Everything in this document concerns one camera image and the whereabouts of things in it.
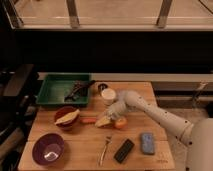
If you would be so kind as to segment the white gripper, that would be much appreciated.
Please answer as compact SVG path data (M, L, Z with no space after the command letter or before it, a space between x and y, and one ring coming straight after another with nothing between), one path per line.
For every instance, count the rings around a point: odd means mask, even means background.
M95 126L100 128L112 123L112 120L118 120L121 118L127 111L126 103L122 100L117 101L110 105L107 108L106 115L98 119L95 123Z

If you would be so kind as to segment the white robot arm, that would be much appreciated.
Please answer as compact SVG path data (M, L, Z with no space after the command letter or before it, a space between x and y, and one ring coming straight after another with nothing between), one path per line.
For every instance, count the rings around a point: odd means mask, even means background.
M123 91L120 99L98 117L95 126L102 127L116 121L130 109L146 113L188 148L186 171L213 171L213 118L205 118L193 124L148 103L136 91Z

